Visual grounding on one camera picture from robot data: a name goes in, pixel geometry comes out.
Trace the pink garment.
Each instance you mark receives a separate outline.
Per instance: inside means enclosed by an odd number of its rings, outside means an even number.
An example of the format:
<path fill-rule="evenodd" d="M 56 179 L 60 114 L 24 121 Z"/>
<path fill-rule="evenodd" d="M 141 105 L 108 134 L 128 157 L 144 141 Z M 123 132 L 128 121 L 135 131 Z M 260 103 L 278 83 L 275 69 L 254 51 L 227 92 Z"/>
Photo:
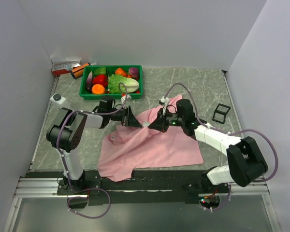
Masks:
<path fill-rule="evenodd" d="M 203 164 L 198 142 L 181 127 L 163 133 L 118 125 L 101 146 L 97 169 L 100 176 L 115 182 L 131 178 L 134 169 Z"/>

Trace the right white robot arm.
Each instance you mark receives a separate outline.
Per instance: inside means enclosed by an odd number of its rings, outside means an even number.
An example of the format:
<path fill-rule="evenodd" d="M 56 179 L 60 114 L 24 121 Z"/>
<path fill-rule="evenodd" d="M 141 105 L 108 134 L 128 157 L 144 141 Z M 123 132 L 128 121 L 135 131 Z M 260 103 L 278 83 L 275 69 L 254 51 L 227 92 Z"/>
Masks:
<path fill-rule="evenodd" d="M 202 188 L 213 192 L 219 184 L 236 183 L 245 187 L 268 171 L 268 165 L 252 137 L 230 136 L 210 128 L 204 120 L 198 121 L 188 99 L 176 102 L 176 110 L 166 106 L 159 109 L 150 129 L 166 132 L 170 126 L 181 127 L 188 137 L 205 143 L 227 157 L 228 163 L 207 170 L 202 176 Z"/>

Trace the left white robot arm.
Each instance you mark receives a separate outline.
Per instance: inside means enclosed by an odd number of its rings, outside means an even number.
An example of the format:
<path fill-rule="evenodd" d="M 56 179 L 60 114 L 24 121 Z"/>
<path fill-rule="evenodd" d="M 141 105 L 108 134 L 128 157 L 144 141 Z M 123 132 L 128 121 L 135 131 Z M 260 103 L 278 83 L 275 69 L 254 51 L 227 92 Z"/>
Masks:
<path fill-rule="evenodd" d="M 60 155 L 64 167 L 63 181 L 74 194 L 81 194 L 86 188 L 86 174 L 80 164 L 78 149 L 85 128 L 103 129 L 110 121 L 118 121 L 122 126 L 141 128 L 142 124 L 127 105 L 131 99 L 122 94 L 121 103 L 116 105 L 113 97 L 102 96 L 99 105 L 92 111 L 72 110 L 67 99 L 54 94 L 50 100 L 59 113 L 46 133 L 46 139 Z"/>

